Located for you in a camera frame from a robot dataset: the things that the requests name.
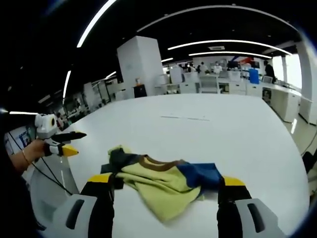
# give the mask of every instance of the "computer monitor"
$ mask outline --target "computer monitor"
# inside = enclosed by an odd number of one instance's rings
[[[251,61],[250,65],[252,68],[260,68],[260,64],[257,61]]]
[[[227,64],[228,68],[237,68],[239,66],[239,62],[238,61],[229,61]]]

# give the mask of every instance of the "laboratory room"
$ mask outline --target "laboratory room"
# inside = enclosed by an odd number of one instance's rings
[[[9,236],[314,237],[315,8],[20,2],[0,87]]]

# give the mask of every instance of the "human arm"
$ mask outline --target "human arm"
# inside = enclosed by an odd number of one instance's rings
[[[23,173],[29,165],[39,157],[44,156],[45,142],[39,139],[32,141],[23,151],[10,155],[13,166],[19,173]]]

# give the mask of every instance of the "brown trim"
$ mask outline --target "brown trim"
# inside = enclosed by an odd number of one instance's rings
[[[145,162],[145,158],[150,161],[153,164],[157,164],[159,166],[156,165],[151,165]],[[180,164],[184,164],[185,161],[184,160],[176,160],[176,161],[172,161],[172,162],[161,162],[161,161],[157,161],[152,159],[150,156],[148,155],[144,155],[140,158],[139,160],[139,164],[149,170],[154,170],[154,171],[167,171],[171,168],[173,168],[176,165],[180,165]]]

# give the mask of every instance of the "human hand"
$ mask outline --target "human hand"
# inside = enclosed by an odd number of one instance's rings
[[[31,142],[28,146],[24,148],[25,157],[29,162],[34,161],[35,159],[38,159],[39,157],[43,157],[44,154],[44,145],[45,142],[36,139]]]

